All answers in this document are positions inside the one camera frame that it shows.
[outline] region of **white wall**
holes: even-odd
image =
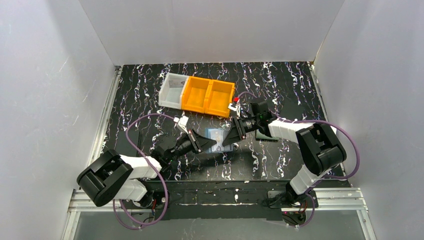
[[[80,0],[115,65],[313,61],[344,0]]]
[[[1,1],[2,239],[60,239],[113,75],[78,0]]]
[[[423,56],[423,1],[348,0],[315,61],[329,119],[359,144],[352,182],[382,240],[424,235]]]

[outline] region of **orange bin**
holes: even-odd
[[[235,84],[190,76],[182,94],[181,109],[228,118]]]

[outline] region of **metal frame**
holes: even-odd
[[[319,82],[314,72],[314,66],[309,64],[311,71],[313,84],[316,88],[318,99],[321,103],[325,119],[328,119],[326,109],[322,100]],[[115,78],[111,84],[109,94],[106,99],[106,104],[103,109],[103,113],[100,119],[100,125],[98,127],[96,137],[93,143],[91,158],[87,162],[87,166],[90,165],[95,159],[97,159],[101,153],[103,141],[105,139],[106,130],[109,122],[109,118],[112,112],[113,103],[115,100],[116,92],[118,89],[118,83],[121,78],[122,67],[117,68]],[[318,200],[319,207],[317,211],[342,211],[350,210],[356,211],[362,227],[363,234],[366,240],[375,240],[373,227],[368,217],[368,207],[362,195],[359,187],[340,187],[340,188],[315,188],[316,197]],[[117,211],[123,211],[119,201],[115,202]],[[150,212],[150,209],[133,209],[131,212]],[[282,212],[293,212],[297,211],[297,208],[282,208]],[[80,219],[81,212],[113,212],[112,202],[97,207],[90,200],[90,198],[82,190],[74,190],[69,203],[68,216],[66,220],[65,229],[62,235],[62,240],[73,240],[77,230],[78,222]]]

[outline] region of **marble pattern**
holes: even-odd
[[[114,149],[118,142],[127,141],[122,132],[138,117],[150,113],[185,114],[189,117],[187,128],[193,128],[201,135],[205,135],[205,128],[230,127],[229,118],[159,106],[158,94],[167,73],[234,82],[234,96],[249,91],[266,100],[278,113],[291,104],[299,113],[299,119],[324,119],[307,62],[125,65],[103,146]],[[241,99],[246,111],[251,98],[246,94]],[[131,130],[140,132],[139,147],[146,154],[160,138],[175,138],[181,134],[172,121],[156,116],[142,120]],[[255,134],[250,133],[239,145],[238,150],[227,153],[190,152],[173,162],[171,170],[163,176],[169,181],[288,180],[302,166],[299,147],[293,142],[256,141]]]

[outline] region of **gray floor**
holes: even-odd
[[[130,224],[123,212],[124,222]],[[357,212],[316,211],[309,225],[299,231],[282,221],[265,219],[176,219],[160,221],[143,230],[128,230],[113,212],[82,212],[76,240],[364,240]]]

